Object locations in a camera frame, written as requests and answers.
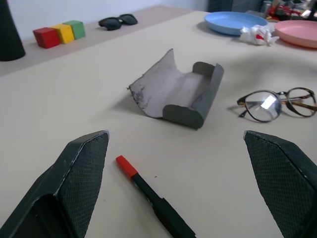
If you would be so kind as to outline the blurry red and black clutter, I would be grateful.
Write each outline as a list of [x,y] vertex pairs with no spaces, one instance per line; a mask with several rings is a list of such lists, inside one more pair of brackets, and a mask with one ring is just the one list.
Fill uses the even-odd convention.
[[317,21],[317,0],[264,0],[261,12],[269,22]]

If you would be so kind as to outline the blue plate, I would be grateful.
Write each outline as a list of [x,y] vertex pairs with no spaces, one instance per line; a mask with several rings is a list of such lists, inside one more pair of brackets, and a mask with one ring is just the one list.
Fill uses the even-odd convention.
[[204,20],[211,30],[231,36],[240,36],[243,27],[252,28],[255,25],[268,24],[267,20],[259,16],[231,11],[212,12],[207,14]]

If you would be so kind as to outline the black sunglasses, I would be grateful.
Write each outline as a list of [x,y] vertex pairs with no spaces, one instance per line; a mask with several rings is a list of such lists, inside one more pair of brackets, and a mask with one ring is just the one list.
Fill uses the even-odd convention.
[[118,17],[107,17],[98,22],[100,27],[108,31],[118,30],[122,25],[136,25],[138,20],[132,14],[122,14]]

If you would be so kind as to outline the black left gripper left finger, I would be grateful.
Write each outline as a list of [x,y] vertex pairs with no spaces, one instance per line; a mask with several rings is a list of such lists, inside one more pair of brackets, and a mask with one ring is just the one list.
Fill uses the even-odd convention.
[[101,188],[109,132],[69,142],[32,184],[0,238],[84,238]]

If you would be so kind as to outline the dark background object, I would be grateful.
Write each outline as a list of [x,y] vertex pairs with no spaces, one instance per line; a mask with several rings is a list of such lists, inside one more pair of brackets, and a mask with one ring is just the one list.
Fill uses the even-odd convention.
[[260,11],[264,0],[208,0],[207,12],[233,11],[247,12]]

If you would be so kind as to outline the tortoiseshell round eyeglasses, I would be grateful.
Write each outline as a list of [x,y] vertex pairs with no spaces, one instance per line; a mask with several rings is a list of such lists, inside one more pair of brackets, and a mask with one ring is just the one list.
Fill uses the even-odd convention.
[[249,115],[253,120],[268,123],[277,119],[285,106],[293,114],[310,118],[317,114],[317,98],[314,91],[295,87],[288,91],[274,92],[271,90],[258,90],[249,93],[237,100],[237,106],[244,111],[240,118]]

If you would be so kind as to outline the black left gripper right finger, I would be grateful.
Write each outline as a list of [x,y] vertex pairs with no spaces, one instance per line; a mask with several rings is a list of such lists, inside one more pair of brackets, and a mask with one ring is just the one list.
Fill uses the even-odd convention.
[[317,238],[317,165],[294,143],[246,130],[261,196],[284,238]]

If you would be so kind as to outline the white paper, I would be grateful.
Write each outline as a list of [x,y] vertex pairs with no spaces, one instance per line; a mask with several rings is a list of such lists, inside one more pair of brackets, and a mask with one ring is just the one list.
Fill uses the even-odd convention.
[[251,28],[243,27],[239,40],[241,42],[256,46],[271,46],[279,37],[273,36],[274,29],[272,26],[255,25]]

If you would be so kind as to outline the pink plate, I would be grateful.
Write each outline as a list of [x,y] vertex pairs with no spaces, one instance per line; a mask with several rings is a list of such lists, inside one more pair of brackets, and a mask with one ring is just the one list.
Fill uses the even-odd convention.
[[317,22],[286,20],[275,24],[275,33],[283,41],[304,48],[317,49]]

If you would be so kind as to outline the yellow wooden block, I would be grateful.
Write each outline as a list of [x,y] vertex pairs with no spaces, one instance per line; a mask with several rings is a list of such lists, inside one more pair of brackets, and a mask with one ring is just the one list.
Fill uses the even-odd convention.
[[57,24],[52,26],[52,28],[56,30],[60,43],[67,44],[74,41],[74,35],[70,25]]

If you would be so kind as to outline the red capped black pen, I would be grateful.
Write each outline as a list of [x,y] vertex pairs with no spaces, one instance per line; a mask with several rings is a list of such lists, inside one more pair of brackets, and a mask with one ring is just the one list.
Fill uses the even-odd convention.
[[122,155],[117,157],[116,163],[151,204],[156,217],[173,238],[196,238],[195,232],[186,224],[169,202],[165,198],[159,197],[125,157]]

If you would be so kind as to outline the green wooden block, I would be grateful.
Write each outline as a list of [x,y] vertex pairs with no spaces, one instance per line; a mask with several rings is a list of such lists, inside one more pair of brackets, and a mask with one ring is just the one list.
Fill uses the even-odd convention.
[[82,21],[70,20],[68,22],[64,22],[63,24],[71,26],[75,40],[84,38],[86,36],[84,24]]

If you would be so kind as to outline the grey glasses case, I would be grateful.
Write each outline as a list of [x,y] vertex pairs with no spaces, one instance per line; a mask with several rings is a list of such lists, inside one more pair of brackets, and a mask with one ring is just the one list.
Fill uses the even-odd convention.
[[148,117],[199,129],[215,100],[224,69],[220,64],[196,62],[182,73],[170,49],[128,89]]

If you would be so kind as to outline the red wooden block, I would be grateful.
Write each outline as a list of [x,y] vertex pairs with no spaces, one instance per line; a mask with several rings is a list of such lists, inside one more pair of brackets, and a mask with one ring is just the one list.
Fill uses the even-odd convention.
[[49,49],[60,44],[59,36],[54,28],[44,27],[33,30],[38,46]]

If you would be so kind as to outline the black pen holder cup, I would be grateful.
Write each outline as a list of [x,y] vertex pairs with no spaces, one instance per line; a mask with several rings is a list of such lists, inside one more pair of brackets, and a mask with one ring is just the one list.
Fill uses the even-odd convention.
[[17,60],[26,55],[7,0],[0,0],[0,61]]

